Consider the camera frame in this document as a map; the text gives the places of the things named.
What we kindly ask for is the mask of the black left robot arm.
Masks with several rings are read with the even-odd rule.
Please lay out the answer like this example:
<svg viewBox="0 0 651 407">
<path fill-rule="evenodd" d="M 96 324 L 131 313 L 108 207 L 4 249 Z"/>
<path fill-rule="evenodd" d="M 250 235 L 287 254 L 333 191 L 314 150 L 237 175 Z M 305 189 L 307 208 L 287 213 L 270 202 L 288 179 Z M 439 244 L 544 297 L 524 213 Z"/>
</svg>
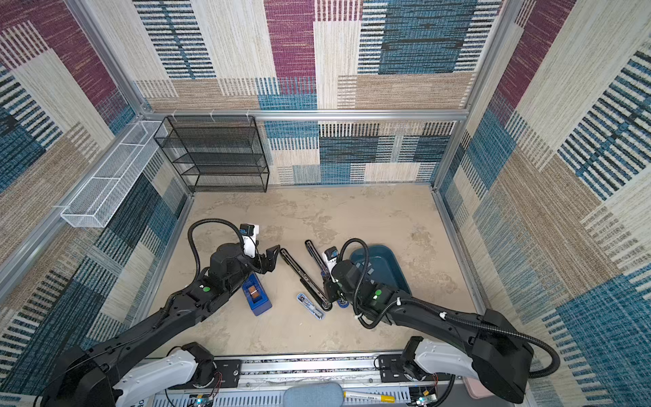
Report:
<svg viewBox="0 0 651 407">
<path fill-rule="evenodd" d="M 253 273 L 276 267 L 279 246 L 265 254 L 247 256 L 239 228 L 227 220 L 216 224 L 232 229 L 237 242 L 222 244 L 210 265 L 197 266 L 191 283 L 166 300 L 154 315 L 92 349 L 69 349 L 59 357 L 50 382 L 35 398 L 35 406 L 115 406 L 115 389 L 128 370 L 186 329 L 203 322 L 224 305 Z"/>
</svg>

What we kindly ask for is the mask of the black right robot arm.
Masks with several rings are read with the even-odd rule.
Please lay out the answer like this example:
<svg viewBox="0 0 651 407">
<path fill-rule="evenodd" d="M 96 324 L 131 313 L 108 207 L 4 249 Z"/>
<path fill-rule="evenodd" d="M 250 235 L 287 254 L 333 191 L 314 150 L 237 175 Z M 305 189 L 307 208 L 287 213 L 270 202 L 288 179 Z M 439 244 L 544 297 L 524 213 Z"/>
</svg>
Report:
<svg viewBox="0 0 651 407">
<path fill-rule="evenodd" d="M 368 271 L 370 249 L 363 240 L 360 262 L 346 259 L 344 249 L 331 247 L 323 254 L 330 281 L 327 289 L 344 298 L 353 308 L 360 325 L 368 330 L 380 324 L 408 327 L 420 332 L 403 351 L 403 374 L 416 380 L 443 371 L 442 357 L 425 337 L 439 339 L 462 354 L 453 364 L 456 376 L 472 377 L 492 394 L 519 404 L 531 379 L 550 376 L 560 367 L 557 351 L 546 342 L 518 332 L 496 310 L 483 314 L 466 313 L 428 303 L 395 286 L 376 281 Z"/>
</svg>

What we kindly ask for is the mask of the blue tape dispenser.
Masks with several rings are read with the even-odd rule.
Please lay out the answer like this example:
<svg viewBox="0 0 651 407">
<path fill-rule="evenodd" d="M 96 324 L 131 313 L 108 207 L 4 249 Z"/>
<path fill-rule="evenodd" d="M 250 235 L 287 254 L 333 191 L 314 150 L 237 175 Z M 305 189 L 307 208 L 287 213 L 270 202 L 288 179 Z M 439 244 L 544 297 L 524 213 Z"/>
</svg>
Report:
<svg viewBox="0 0 651 407">
<path fill-rule="evenodd" d="M 254 315 L 260 316 L 272 308 L 271 300 L 255 273 L 244 282 L 242 291 Z"/>
</svg>

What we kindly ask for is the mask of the teal plastic tray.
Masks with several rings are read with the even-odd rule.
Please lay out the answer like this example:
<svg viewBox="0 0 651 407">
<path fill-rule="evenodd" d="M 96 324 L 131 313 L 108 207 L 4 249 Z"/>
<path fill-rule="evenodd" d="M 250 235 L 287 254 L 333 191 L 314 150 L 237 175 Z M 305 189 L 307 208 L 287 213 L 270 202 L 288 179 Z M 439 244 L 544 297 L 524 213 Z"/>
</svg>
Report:
<svg viewBox="0 0 651 407">
<path fill-rule="evenodd" d="M 378 288 L 389 286 L 411 294 L 410 286 L 393 251 L 384 245 L 371 245 L 369 250 L 370 267 L 360 293 L 370 297 Z"/>
</svg>

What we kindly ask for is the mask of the grey-blue fabric case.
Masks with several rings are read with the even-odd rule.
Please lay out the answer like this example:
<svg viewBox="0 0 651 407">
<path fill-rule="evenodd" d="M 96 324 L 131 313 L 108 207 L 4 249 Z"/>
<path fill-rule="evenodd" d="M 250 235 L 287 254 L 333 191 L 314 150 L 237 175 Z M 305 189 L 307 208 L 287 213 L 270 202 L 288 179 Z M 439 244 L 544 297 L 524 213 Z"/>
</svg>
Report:
<svg viewBox="0 0 651 407">
<path fill-rule="evenodd" d="M 288 388 L 282 403 L 284 407 L 341 407 L 344 395 L 338 383 L 305 384 Z"/>
</svg>

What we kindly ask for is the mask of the yellow white marker pen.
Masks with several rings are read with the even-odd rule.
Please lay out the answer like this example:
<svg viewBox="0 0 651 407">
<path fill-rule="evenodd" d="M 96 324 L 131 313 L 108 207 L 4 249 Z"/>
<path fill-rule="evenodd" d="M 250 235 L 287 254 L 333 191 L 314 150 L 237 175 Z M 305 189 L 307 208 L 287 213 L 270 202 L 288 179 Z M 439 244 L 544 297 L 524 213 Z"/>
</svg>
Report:
<svg viewBox="0 0 651 407">
<path fill-rule="evenodd" d="M 379 403 L 394 404 L 396 402 L 396 398 L 394 396 L 374 394 L 374 393 L 344 391 L 343 396 L 347 399 L 368 400 L 368 401 L 379 402 Z"/>
</svg>

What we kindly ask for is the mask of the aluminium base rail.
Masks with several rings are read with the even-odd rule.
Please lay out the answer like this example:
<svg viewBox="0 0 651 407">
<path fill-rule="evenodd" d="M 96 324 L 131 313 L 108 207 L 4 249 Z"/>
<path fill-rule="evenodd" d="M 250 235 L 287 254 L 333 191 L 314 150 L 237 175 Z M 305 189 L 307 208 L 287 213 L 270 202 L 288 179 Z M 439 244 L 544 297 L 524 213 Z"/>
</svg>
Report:
<svg viewBox="0 0 651 407">
<path fill-rule="evenodd" d="M 392 397 L 396 405 L 414 405 L 421 396 L 451 394 L 459 379 L 447 373 L 410 379 L 398 371 L 399 351 L 323 354 L 220 356 L 219 388 L 189 385 L 161 391 L 137 406 L 282 406 L 286 390 L 296 386 L 338 383 L 350 392 Z"/>
</svg>

